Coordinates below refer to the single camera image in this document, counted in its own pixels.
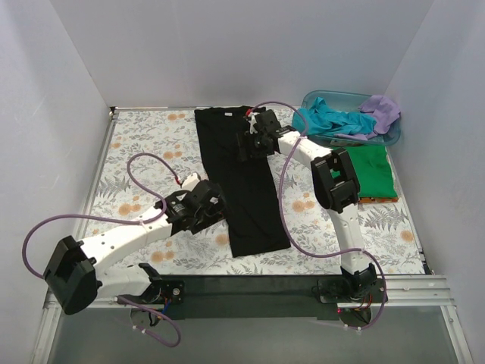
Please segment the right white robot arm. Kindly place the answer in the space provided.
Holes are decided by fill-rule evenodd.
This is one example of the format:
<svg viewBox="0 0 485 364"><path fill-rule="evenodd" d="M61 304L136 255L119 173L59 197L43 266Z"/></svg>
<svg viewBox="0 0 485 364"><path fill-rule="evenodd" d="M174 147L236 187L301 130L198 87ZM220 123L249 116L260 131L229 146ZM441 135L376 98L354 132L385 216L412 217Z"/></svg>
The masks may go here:
<svg viewBox="0 0 485 364"><path fill-rule="evenodd" d="M286 156L285 168L290 160L307 167L311 171L315 197L333 223L339 251L310 253L294 239L290 239L290 243L313 258L340 256L342 295L355 302L363 300L376 283L377 273L372 258L364 249L358 221L360 184L348 152L320 146L295 128L283 127L272 110L250 109L244 118L250 127L237 137L239 159L246 162L278 153Z"/></svg>

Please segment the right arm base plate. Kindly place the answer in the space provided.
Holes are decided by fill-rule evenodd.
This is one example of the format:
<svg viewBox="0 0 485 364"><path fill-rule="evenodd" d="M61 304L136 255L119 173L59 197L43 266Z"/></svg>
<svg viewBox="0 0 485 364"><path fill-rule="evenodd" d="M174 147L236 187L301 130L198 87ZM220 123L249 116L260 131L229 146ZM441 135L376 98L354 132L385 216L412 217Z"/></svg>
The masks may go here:
<svg viewBox="0 0 485 364"><path fill-rule="evenodd" d="M383 292L383 281L378 279L370 286L354 289L342 276L330 275L317 280L312 294L323 303L381 303L387 301Z"/></svg>

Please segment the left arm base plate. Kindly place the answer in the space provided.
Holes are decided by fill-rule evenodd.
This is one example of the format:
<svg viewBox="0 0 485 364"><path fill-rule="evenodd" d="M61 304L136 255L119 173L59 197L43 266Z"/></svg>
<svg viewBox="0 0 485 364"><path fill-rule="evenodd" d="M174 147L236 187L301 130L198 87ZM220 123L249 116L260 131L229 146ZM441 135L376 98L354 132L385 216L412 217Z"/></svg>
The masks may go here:
<svg viewBox="0 0 485 364"><path fill-rule="evenodd" d="M161 279L153 281L140 298L150 304L180 304L184 299L185 288L185 281Z"/></svg>

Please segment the black t shirt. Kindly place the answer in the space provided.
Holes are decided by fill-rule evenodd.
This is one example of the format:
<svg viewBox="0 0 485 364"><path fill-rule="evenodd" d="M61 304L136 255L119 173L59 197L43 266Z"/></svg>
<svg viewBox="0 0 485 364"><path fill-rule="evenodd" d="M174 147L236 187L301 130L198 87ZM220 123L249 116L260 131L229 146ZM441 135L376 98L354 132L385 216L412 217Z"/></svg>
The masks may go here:
<svg viewBox="0 0 485 364"><path fill-rule="evenodd" d="M209 180L221 187L227 203L224 216L234 257L290 248L268 160L238 160L237 135L249 131L244 118L248 109L194 111L203 167Z"/></svg>

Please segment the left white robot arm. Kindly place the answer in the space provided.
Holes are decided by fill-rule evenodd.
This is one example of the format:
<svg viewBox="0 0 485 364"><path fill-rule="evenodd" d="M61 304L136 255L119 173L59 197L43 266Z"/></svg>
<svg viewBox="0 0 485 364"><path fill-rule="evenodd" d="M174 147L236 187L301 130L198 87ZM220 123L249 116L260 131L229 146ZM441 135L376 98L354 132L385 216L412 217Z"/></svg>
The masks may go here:
<svg viewBox="0 0 485 364"><path fill-rule="evenodd" d="M181 279L163 278L148 263L125 268L115 264L144 246L181 231L192 234L224 219L226 201L218 184L195 179L158 201L137 219L80 241L60 240L43 278L63 312L73 315L97 299L132 297L136 303L179 304L185 294Z"/></svg>

